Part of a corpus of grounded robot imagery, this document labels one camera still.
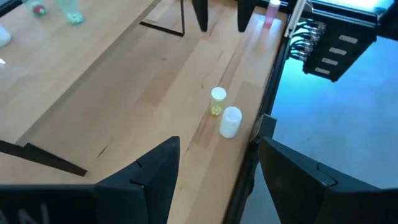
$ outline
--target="wooden tabletop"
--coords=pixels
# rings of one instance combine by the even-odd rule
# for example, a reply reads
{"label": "wooden tabletop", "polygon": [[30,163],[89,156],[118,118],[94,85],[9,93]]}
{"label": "wooden tabletop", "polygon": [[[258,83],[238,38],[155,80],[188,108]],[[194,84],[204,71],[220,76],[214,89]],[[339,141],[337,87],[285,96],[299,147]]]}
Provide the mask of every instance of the wooden tabletop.
{"label": "wooden tabletop", "polygon": [[140,23],[159,0],[81,0],[86,21],[71,26],[51,0],[49,15],[35,19],[25,6],[0,18],[12,35],[0,49],[0,140],[24,145],[47,113],[125,31]]}
{"label": "wooden tabletop", "polygon": [[[147,22],[178,30],[179,10],[178,1],[162,0]],[[95,183],[169,137],[180,136],[180,171],[169,223],[221,223],[286,15],[278,14],[266,29],[265,12],[256,9],[242,34],[236,2],[210,1],[209,31],[204,34],[190,2],[185,10],[185,37],[142,26],[125,33],[27,140],[87,169],[85,177],[0,155],[0,183]],[[215,86],[227,90],[227,105],[243,112],[233,139],[220,136],[220,117],[209,113]]]}

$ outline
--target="gray floor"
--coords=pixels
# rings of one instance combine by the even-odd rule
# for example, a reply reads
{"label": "gray floor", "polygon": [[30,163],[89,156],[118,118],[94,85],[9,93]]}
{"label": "gray floor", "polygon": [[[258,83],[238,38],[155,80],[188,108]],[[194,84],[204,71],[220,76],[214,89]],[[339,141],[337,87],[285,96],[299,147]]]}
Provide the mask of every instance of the gray floor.
{"label": "gray floor", "polygon": [[[398,42],[379,38],[336,83],[288,60],[274,139],[376,187],[398,187],[397,51]],[[260,168],[241,223],[280,223]]]}

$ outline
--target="black mount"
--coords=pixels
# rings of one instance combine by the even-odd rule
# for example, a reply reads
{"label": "black mount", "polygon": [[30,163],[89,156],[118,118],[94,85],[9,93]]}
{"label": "black mount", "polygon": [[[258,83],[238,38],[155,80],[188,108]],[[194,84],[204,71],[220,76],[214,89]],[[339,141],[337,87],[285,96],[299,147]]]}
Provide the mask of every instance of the black mount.
{"label": "black mount", "polygon": [[150,23],[147,23],[144,21],[140,22],[140,25],[143,25],[143,26],[155,29],[155,30],[159,30],[162,32],[166,32],[168,34],[183,37],[185,35],[185,14],[184,14],[184,1],[183,0],[180,0],[180,10],[181,10],[181,31],[176,31],[176,30],[160,27],[160,26],[153,25],[153,24],[150,24]]}

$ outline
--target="green object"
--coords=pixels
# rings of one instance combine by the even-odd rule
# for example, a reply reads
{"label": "green object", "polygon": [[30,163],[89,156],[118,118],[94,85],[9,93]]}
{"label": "green object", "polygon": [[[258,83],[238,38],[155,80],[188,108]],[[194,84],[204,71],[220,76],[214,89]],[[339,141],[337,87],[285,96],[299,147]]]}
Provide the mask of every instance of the green object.
{"label": "green object", "polygon": [[70,24],[79,25],[84,22],[78,0],[57,0],[57,3]]}

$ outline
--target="black metal bracket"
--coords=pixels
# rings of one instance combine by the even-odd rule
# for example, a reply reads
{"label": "black metal bracket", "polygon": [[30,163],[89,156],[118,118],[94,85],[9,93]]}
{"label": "black metal bracket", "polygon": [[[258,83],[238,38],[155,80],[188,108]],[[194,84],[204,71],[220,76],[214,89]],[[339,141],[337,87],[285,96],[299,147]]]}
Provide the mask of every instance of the black metal bracket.
{"label": "black metal bracket", "polygon": [[159,30],[162,32],[166,32],[168,34],[172,34],[172,35],[176,35],[179,37],[183,37],[185,35],[185,14],[184,14],[184,0],[180,0],[180,10],[181,10],[181,32],[180,31],[176,31],[176,30],[172,30],[172,29],[168,29],[168,28],[164,28],[164,27],[160,27],[157,25],[153,25],[147,22],[140,22],[140,25],[155,29],[155,30]]}
{"label": "black metal bracket", "polygon": [[82,177],[87,173],[87,170],[29,143],[22,147],[0,140],[0,152]]}

